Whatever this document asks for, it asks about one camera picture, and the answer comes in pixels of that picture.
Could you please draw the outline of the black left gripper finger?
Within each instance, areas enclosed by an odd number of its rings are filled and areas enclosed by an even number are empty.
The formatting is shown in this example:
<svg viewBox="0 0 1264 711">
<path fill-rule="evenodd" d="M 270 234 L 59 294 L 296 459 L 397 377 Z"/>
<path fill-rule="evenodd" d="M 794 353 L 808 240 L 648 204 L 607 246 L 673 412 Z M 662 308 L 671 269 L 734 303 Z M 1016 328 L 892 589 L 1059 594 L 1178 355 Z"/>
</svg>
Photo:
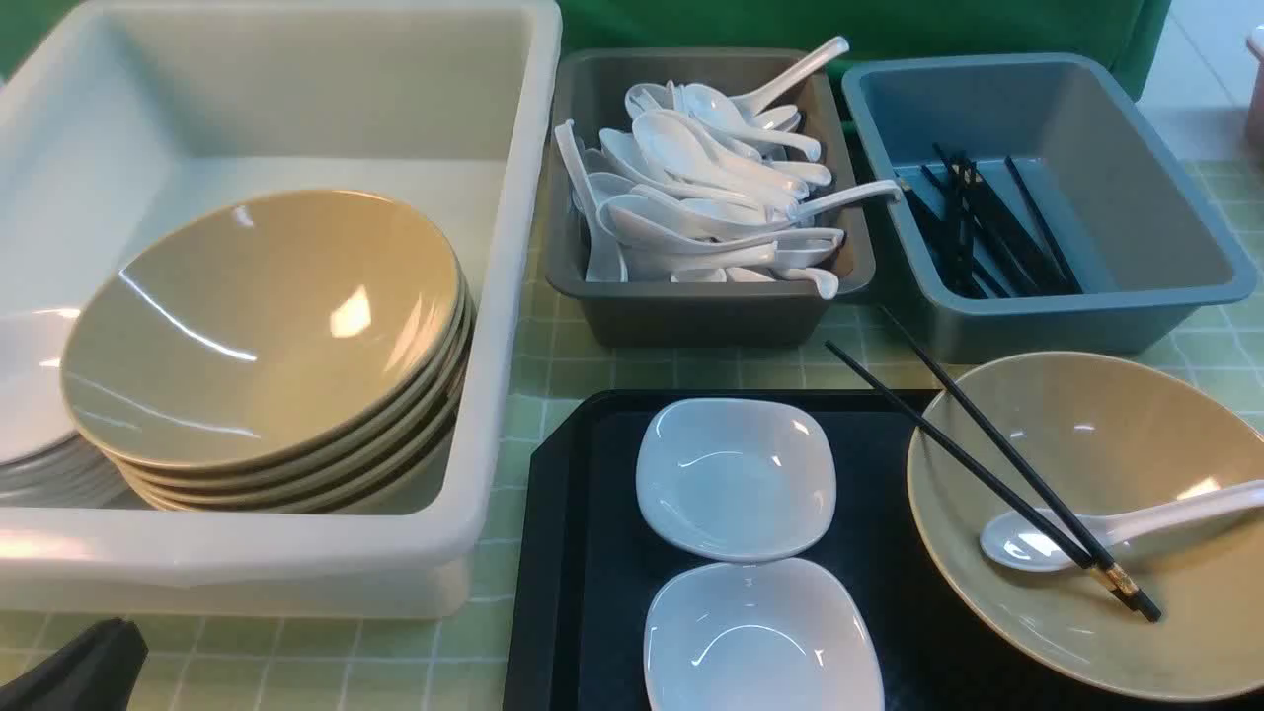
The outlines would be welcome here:
<svg viewBox="0 0 1264 711">
<path fill-rule="evenodd" d="M 148 657 L 140 628 L 104 617 L 3 684 L 3 710 L 126 710 Z"/>
</svg>

